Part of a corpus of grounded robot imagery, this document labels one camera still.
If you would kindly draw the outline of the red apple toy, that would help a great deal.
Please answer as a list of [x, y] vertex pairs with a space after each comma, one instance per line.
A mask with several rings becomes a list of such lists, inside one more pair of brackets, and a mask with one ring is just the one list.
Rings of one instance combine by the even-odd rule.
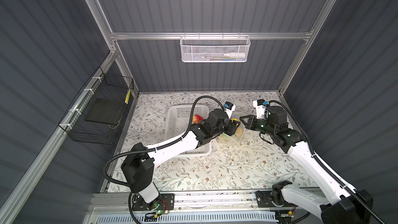
[[197, 124], [198, 122], [200, 122], [201, 120], [203, 120], [203, 117], [200, 115], [194, 115], [192, 117], [192, 124]]

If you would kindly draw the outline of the clear zip top bag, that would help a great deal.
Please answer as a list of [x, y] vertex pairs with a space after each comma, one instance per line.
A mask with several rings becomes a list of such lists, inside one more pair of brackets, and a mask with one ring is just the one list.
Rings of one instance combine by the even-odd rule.
[[[233, 113], [231, 118], [240, 121], [240, 117], [246, 116], [246, 115], [247, 115], [246, 113]], [[223, 133], [222, 135], [220, 135], [218, 137], [218, 139], [224, 145], [238, 146], [241, 144], [241, 140], [244, 135], [245, 129], [246, 129], [245, 125], [243, 123], [241, 123], [239, 125], [239, 127], [237, 128], [236, 132], [232, 136], [229, 136], [229, 135]]]

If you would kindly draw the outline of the white plastic basket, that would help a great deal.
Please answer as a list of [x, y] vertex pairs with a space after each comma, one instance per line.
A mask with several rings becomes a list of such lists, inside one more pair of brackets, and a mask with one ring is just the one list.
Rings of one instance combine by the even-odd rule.
[[[183, 134], [188, 126], [192, 105], [176, 105], [169, 108], [166, 119], [166, 128], [164, 140], [175, 138], [179, 134]], [[176, 158], [194, 158], [210, 155], [212, 150], [211, 143], [205, 144], [197, 149], [183, 152]]]

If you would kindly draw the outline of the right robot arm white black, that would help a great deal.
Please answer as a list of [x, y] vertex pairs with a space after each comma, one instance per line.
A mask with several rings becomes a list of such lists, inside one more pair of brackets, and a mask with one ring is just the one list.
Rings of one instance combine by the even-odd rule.
[[288, 112], [281, 106], [257, 108], [257, 115], [240, 117], [245, 128], [269, 135], [273, 143], [293, 158], [316, 182], [323, 196], [283, 180], [272, 186], [272, 203], [291, 203], [315, 215], [325, 224], [368, 224], [372, 196], [356, 188], [331, 169], [311, 148], [304, 134], [289, 128]]

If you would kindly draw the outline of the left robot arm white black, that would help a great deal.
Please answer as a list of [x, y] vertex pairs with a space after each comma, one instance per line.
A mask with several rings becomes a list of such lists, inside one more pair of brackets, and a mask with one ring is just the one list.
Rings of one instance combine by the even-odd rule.
[[138, 143], [127, 155], [121, 165], [127, 186], [135, 195], [147, 203], [150, 208], [161, 201], [160, 193], [153, 182], [154, 169], [164, 162], [186, 151], [200, 148], [221, 134], [235, 134], [240, 121], [231, 119], [230, 114], [221, 109], [211, 111], [208, 118], [190, 124], [188, 133], [183, 133], [162, 143], [144, 147]]

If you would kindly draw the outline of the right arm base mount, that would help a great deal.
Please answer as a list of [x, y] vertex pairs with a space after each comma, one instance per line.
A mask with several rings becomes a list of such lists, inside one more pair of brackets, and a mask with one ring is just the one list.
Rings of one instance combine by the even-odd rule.
[[292, 185], [292, 182], [283, 180], [274, 184], [270, 190], [257, 190], [255, 195], [258, 207], [270, 208], [295, 206], [291, 202], [286, 201], [282, 195], [282, 189], [289, 185]]

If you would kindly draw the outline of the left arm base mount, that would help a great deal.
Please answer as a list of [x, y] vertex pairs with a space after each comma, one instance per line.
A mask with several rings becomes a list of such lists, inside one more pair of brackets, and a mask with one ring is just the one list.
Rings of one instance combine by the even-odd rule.
[[160, 194], [152, 202], [147, 203], [142, 196], [135, 195], [132, 199], [133, 211], [170, 211], [174, 209], [175, 194]]

